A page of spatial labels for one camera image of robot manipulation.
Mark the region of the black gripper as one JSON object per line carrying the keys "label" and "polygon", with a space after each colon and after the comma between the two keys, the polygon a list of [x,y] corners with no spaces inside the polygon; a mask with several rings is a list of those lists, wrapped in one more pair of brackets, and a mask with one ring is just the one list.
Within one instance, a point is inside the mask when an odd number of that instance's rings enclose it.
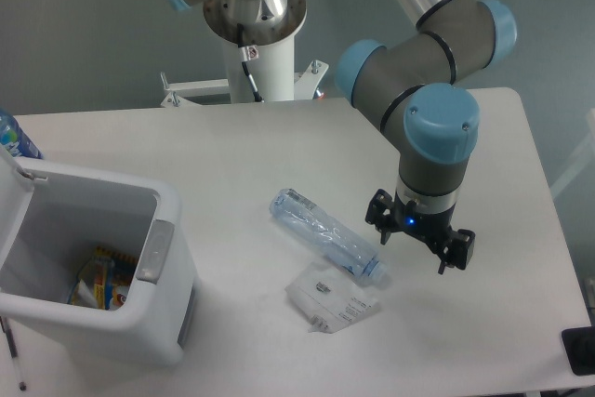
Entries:
{"label": "black gripper", "polygon": [[385,245],[394,232],[404,232],[430,249],[439,249],[441,263],[438,269],[443,274],[447,268],[464,271],[473,256],[475,232],[460,229],[452,232],[453,207],[440,213],[424,214],[410,201],[407,205],[400,199],[394,201],[384,190],[378,189],[371,198],[365,221],[380,233],[380,243]]}

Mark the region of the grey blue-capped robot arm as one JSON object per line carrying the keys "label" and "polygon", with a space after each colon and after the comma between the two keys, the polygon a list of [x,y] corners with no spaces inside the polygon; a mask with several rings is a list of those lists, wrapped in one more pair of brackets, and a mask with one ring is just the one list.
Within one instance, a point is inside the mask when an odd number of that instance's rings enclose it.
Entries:
{"label": "grey blue-capped robot arm", "polygon": [[[234,102],[293,100],[294,59],[271,49],[292,45],[306,19],[305,0],[169,0],[177,10],[201,6],[226,52]],[[510,53],[517,26],[496,0],[399,0],[416,35],[395,47],[351,45],[336,68],[343,96],[399,155],[394,194],[378,191],[366,220],[383,238],[405,233],[441,268],[465,269],[475,235],[451,218],[478,139],[477,101],[456,82]]]}

